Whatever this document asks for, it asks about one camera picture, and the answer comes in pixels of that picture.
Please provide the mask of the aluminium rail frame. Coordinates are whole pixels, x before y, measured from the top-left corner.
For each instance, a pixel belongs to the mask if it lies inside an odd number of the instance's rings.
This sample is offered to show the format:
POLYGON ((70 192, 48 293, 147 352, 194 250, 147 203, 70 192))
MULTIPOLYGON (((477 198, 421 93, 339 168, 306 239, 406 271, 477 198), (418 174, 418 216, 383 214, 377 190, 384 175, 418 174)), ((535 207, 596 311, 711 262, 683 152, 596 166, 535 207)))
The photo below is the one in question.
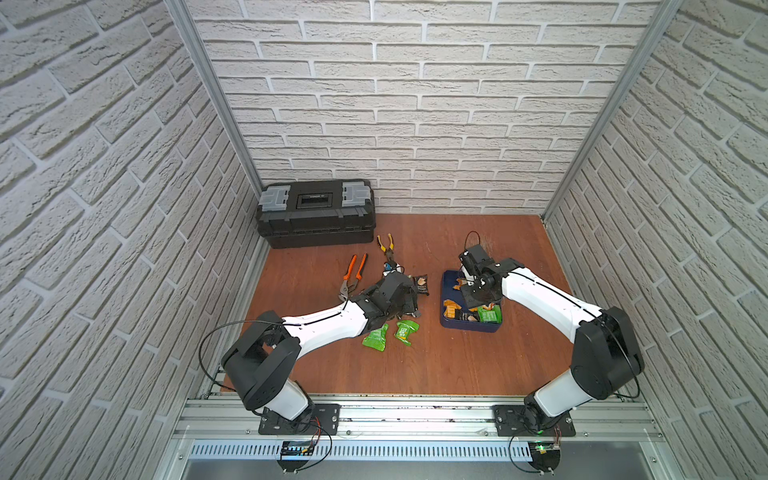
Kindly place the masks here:
POLYGON ((233 394, 185 402, 157 468, 157 479, 179 479, 194 460, 276 461, 283 441, 311 440, 313 463, 337 461, 510 462, 530 466, 529 442, 554 443, 561 459, 578 443, 637 450, 640 467, 654 479, 679 479, 682 471, 649 408, 616 399, 569 412, 576 436, 499 437, 491 407, 523 405, 518 396, 316 395, 314 403, 341 405, 335 435, 260 435, 261 414, 244 409, 233 394))

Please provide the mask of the right controller board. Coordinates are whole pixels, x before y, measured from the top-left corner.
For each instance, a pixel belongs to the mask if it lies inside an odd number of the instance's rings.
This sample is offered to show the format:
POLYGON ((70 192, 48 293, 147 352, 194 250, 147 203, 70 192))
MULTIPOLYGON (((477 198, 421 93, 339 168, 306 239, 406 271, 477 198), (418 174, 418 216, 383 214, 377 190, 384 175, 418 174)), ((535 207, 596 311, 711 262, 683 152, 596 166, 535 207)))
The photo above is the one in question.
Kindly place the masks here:
POLYGON ((553 474, 561 461, 560 447, 544 442, 529 442, 528 447, 531 457, 529 465, 537 472, 553 474))

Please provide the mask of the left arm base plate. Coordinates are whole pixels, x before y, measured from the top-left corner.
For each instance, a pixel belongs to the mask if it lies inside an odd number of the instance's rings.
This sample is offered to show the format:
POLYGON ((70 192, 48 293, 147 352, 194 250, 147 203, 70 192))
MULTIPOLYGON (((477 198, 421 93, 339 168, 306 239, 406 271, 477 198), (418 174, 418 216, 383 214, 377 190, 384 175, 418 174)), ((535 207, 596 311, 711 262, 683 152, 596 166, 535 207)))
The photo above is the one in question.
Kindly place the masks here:
POLYGON ((295 419, 290 420, 267 407, 261 412, 260 435, 310 435, 319 431, 335 435, 338 431, 341 405, 311 403, 295 419))

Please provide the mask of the green packet in box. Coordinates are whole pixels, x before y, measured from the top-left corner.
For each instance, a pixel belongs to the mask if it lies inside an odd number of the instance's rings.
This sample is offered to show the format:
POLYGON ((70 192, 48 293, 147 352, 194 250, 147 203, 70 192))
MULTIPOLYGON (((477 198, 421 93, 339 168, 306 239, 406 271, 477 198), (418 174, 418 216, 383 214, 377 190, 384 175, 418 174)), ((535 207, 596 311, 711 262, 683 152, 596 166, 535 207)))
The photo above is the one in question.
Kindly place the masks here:
POLYGON ((502 322, 501 306, 491 304, 477 309, 477 317, 481 323, 500 324, 502 322))

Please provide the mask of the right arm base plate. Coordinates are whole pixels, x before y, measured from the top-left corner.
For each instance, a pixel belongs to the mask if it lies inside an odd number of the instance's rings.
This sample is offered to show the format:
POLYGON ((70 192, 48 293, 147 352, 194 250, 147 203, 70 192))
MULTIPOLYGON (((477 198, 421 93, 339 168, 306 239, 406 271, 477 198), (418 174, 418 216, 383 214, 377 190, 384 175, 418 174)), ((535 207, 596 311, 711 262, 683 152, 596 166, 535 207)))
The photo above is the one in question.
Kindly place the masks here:
POLYGON ((501 404, 491 407, 499 437, 551 436, 575 437, 576 430, 568 411, 548 417, 533 405, 501 404))

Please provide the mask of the orange handled pliers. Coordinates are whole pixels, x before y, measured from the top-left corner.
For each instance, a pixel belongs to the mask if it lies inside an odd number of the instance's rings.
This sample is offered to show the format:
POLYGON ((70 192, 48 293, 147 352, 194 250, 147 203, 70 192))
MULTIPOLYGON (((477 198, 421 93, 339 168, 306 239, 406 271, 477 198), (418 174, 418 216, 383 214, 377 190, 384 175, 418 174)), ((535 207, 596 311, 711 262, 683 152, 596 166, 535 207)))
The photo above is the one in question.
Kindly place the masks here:
POLYGON ((362 280, 367 258, 368 254, 364 253, 361 259, 358 259, 357 255, 353 255, 350 259, 339 290, 339 299, 341 301, 348 300, 351 294, 357 289, 362 280))

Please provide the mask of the left controller board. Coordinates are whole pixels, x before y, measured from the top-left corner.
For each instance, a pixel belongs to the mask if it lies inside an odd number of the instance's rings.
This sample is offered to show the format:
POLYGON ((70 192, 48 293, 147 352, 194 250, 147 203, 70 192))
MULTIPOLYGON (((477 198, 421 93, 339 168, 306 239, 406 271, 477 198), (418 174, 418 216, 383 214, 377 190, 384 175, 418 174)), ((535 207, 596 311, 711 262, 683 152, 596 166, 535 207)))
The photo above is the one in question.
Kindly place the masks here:
POLYGON ((283 441, 281 444, 278 466, 284 473, 295 473, 306 467, 312 460, 316 449, 314 441, 283 441))

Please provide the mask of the black cracker packet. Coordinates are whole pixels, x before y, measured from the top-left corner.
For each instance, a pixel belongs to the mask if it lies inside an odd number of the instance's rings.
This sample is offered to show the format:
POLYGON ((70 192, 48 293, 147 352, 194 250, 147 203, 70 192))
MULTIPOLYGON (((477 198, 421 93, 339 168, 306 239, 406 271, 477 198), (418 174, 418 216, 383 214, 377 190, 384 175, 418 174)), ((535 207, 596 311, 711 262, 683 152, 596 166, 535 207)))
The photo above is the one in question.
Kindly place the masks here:
POLYGON ((415 275, 412 277, 415 289, 420 295, 429 295, 428 276, 415 275))

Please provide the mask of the controller board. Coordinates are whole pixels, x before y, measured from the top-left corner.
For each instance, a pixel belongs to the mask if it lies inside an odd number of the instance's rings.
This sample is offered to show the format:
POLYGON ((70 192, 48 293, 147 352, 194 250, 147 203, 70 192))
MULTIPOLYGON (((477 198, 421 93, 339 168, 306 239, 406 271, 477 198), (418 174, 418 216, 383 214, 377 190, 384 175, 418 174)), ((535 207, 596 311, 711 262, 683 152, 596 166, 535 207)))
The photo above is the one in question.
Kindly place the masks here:
POLYGON ((561 461, 560 447, 544 442, 529 442, 528 447, 531 457, 529 465, 537 472, 553 474, 561 461))
POLYGON ((295 473, 306 467, 312 460, 316 449, 314 441, 283 441, 281 444, 278 466, 284 473, 295 473))

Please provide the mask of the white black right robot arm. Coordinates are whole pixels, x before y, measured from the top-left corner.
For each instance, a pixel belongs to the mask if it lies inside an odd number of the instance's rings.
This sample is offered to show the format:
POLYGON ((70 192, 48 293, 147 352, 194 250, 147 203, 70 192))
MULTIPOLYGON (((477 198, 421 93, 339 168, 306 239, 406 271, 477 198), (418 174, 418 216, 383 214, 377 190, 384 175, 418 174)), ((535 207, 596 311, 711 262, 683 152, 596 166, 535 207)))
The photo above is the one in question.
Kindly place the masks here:
POLYGON ((523 418, 530 429, 544 430, 573 408, 604 400, 639 381, 645 361, 624 310, 580 300, 516 260, 492 259, 479 244, 459 259, 466 280, 460 292, 468 307, 506 298, 537 314, 573 344, 569 369, 525 398, 523 418))

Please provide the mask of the yellow handled pliers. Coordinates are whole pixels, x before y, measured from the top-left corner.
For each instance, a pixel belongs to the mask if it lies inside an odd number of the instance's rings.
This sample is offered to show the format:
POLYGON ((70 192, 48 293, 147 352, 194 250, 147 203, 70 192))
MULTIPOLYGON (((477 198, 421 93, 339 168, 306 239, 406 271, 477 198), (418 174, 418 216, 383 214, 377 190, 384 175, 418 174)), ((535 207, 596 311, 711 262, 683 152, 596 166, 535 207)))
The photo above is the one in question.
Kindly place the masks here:
POLYGON ((383 242, 382 239, 381 239, 381 236, 378 235, 377 236, 377 243, 378 243, 379 248, 381 249, 381 251, 384 253, 385 257, 389 261, 392 261, 394 259, 394 242, 393 242, 393 237, 392 237, 391 234, 388 234, 387 237, 388 237, 389 243, 383 242))

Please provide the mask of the black plastic toolbox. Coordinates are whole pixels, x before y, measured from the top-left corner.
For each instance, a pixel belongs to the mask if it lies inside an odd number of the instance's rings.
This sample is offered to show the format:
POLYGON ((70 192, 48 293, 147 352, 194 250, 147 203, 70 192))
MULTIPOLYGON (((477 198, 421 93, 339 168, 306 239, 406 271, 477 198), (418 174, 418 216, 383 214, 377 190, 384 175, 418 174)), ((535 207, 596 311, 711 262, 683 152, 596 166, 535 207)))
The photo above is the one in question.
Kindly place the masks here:
POLYGON ((374 192, 364 179, 272 184, 261 194, 256 221, 273 249, 370 243, 374 192))

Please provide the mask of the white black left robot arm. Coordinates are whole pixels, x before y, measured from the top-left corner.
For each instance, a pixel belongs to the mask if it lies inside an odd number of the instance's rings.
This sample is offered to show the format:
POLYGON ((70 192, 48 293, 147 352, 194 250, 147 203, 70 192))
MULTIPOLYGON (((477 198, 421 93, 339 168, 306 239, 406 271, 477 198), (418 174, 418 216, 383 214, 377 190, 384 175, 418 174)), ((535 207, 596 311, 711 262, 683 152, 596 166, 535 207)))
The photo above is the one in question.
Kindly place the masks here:
POLYGON ((221 366, 246 410, 265 407, 286 420, 303 420, 312 401, 290 379, 297 360, 417 312, 418 293, 413 279, 395 271, 327 310, 285 318, 273 311, 263 313, 226 351, 221 366))

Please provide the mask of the dark blue storage box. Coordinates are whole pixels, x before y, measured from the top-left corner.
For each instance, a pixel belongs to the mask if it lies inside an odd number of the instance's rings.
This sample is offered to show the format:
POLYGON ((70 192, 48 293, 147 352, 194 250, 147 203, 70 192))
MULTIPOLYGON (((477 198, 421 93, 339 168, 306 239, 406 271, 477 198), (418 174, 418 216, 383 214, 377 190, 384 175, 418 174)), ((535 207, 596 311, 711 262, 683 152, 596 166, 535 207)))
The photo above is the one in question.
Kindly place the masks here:
POLYGON ((462 294, 465 278, 458 270, 446 270, 441 279, 440 317, 442 327, 456 330, 495 333, 503 322, 499 302, 470 306, 462 294))

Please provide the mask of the green cookie packet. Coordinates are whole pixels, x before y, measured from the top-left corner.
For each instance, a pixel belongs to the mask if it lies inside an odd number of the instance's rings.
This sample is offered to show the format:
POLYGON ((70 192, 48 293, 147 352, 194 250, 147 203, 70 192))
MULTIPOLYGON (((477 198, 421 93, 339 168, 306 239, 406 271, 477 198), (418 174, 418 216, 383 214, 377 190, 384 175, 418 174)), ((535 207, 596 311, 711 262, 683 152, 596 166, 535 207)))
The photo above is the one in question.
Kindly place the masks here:
POLYGON ((397 322, 395 338, 407 346, 411 346, 410 336, 420 329, 420 325, 412 320, 400 320, 397 322))
POLYGON ((367 348, 374 349, 379 352, 383 352, 386 349, 387 344, 387 332, 389 325, 384 324, 382 327, 371 331, 362 341, 362 345, 367 348))

